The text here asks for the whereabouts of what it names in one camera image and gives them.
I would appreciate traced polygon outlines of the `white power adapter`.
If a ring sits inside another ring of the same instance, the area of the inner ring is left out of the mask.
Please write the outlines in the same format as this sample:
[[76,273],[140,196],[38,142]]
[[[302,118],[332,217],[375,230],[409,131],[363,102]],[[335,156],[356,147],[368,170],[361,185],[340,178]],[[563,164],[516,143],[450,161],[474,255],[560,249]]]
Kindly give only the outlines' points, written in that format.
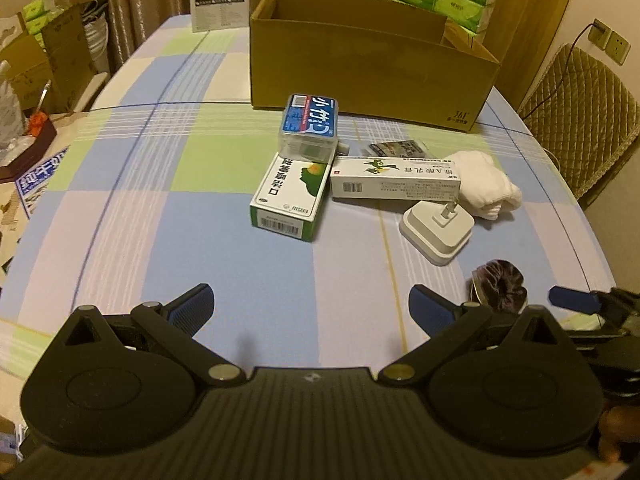
[[435,266],[446,266],[470,240],[474,218],[457,203],[421,200],[399,222],[399,231]]

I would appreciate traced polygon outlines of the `wall power socket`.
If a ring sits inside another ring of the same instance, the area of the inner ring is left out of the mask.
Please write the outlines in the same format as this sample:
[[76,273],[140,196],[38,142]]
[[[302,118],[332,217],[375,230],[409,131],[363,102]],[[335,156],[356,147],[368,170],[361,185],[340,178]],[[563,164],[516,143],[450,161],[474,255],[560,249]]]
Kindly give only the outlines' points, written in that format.
[[631,49],[630,42],[611,27],[595,18],[592,21],[588,40],[604,51],[617,65],[623,65]]

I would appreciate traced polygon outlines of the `brown cardboard carton on floor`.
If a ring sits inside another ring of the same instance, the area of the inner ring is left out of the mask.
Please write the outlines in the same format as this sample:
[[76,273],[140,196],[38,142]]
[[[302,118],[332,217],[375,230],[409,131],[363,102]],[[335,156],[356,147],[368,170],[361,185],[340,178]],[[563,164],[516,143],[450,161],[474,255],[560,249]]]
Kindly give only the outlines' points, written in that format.
[[29,34],[18,36],[1,51],[8,61],[8,79],[22,110],[35,108],[44,84],[51,87],[43,101],[46,113],[72,110],[96,73],[82,24],[79,4],[43,27],[44,48]]

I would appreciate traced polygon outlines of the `quilted brown chair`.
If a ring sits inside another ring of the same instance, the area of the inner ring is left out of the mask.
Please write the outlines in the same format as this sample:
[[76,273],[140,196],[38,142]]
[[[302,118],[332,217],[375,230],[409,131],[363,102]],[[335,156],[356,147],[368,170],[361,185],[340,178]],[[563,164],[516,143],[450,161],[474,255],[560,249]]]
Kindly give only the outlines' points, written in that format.
[[584,208],[639,151],[639,101],[608,66],[569,44],[518,114]]

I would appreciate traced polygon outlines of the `white socks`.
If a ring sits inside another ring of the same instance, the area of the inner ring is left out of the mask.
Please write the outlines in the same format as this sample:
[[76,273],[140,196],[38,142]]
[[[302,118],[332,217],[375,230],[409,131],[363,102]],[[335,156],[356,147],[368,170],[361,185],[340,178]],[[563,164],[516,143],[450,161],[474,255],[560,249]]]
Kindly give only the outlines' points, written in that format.
[[459,202],[472,216],[496,221],[522,206],[522,191],[488,154],[458,151],[448,158],[460,178]]

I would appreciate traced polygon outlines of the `long white ointment box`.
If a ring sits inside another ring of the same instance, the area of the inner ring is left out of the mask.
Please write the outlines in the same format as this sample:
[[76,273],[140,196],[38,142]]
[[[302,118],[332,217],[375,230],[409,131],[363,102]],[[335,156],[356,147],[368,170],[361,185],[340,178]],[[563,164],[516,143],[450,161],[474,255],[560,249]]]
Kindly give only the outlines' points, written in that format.
[[461,180],[451,160],[337,156],[330,172],[334,198],[450,202]]

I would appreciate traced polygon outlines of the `green white medicine box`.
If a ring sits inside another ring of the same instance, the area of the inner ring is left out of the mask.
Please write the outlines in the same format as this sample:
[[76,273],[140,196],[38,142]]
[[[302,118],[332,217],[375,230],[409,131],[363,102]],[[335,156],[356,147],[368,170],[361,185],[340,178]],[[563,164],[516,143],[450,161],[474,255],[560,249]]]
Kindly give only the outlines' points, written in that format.
[[330,164],[274,156],[250,201],[252,226],[311,242],[330,171]]

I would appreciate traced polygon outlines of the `clear blue floss box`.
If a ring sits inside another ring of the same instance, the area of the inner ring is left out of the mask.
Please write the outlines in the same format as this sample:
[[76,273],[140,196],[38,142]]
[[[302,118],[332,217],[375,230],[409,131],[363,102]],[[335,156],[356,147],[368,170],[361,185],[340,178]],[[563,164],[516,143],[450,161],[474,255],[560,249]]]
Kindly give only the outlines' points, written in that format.
[[337,100],[294,93],[288,98],[278,134],[283,158],[328,164],[337,148]]

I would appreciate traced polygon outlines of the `flat blue milk carton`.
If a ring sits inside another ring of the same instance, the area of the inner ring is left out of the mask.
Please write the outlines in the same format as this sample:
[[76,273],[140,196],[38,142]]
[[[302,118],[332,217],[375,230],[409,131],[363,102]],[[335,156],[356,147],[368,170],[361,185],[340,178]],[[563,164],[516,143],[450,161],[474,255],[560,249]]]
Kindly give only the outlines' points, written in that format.
[[55,171],[62,164],[66,152],[67,148],[64,148],[64,150],[43,159],[15,182],[17,195],[27,218],[32,218],[41,195],[46,190]]

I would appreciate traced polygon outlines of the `checkered bed sheet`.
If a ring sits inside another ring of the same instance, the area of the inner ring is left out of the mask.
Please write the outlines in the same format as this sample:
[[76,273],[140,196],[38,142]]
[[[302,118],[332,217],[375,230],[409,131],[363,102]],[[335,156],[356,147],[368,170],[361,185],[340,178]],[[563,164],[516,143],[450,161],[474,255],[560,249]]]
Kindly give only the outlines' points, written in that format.
[[400,234],[404,204],[326,200],[311,242],[254,228],[250,200],[281,116],[250,106],[249,62],[245,29],[197,34],[175,16],[115,74],[3,263],[6,372],[28,375],[74,307],[128,312],[200,283],[216,307],[198,340],[242,367],[375,369],[424,341],[408,312],[415,284],[461,302],[473,270],[504,259],[535,304],[555,285],[612,287],[573,194],[498,92],[467,133],[338,122],[353,153],[405,138],[438,157],[482,151],[522,190],[521,208],[477,224],[446,266]]

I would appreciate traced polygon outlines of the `brown cardboard box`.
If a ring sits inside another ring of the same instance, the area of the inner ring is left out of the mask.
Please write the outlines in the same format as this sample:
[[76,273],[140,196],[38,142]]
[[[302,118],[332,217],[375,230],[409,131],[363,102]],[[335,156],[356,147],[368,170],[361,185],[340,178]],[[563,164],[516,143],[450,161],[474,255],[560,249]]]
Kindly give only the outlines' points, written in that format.
[[260,0],[250,17],[250,99],[336,99],[345,114],[468,131],[499,61],[455,22],[392,0]]

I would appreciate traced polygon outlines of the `stacked white bowls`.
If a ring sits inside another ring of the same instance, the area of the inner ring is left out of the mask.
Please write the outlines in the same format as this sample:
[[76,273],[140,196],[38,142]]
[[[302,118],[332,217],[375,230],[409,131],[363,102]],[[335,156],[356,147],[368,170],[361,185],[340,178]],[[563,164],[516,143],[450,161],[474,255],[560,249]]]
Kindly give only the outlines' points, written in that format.
[[98,73],[111,73],[108,64],[108,23],[102,13],[94,20],[86,23],[85,34],[94,67]]

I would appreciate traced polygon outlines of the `black usb stick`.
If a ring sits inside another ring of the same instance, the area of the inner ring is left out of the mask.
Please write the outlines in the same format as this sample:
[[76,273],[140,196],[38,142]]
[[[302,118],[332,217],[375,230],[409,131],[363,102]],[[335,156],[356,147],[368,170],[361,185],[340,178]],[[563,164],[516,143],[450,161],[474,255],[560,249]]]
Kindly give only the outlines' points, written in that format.
[[346,143],[338,142],[336,147],[336,152],[339,155],[347,156],[350,151],[350,146]]

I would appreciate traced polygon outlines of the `dark wooden tray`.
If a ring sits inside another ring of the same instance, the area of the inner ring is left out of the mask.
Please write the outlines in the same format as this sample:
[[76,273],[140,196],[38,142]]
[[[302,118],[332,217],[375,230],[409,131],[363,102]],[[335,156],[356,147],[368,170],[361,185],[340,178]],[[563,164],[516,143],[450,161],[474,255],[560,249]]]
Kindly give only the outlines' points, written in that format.
[[19,177],[32,168],[40,159],[56,138],[55,126],[50,119],[47,119],[35,138],[26,136],[29,144],[21,146],[21,153],[17,154],[8,164],[2,165],[0,169],[0,183],[15,182]]

